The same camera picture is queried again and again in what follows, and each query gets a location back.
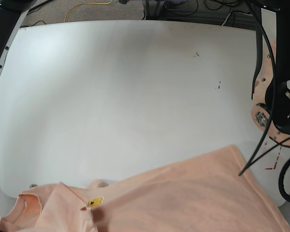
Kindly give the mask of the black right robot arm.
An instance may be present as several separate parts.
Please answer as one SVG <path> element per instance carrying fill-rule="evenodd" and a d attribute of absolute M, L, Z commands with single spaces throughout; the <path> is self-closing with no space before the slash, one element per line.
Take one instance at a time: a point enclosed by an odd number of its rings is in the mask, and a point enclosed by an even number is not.
<path fill-rule="evenodd" d="M 34 0 L 0 0 L 0 61 L 6 55 Z"/>

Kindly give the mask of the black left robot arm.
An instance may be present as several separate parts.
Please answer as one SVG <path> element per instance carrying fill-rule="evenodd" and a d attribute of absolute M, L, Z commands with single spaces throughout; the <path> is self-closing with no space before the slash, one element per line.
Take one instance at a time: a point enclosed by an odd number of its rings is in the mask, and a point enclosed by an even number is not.
<path fill-rule="evenodd" d="M 290 136 L 290 0 L 249 0 L 247 6 L 257 41 L 252 119 L 279 141 Z"/>

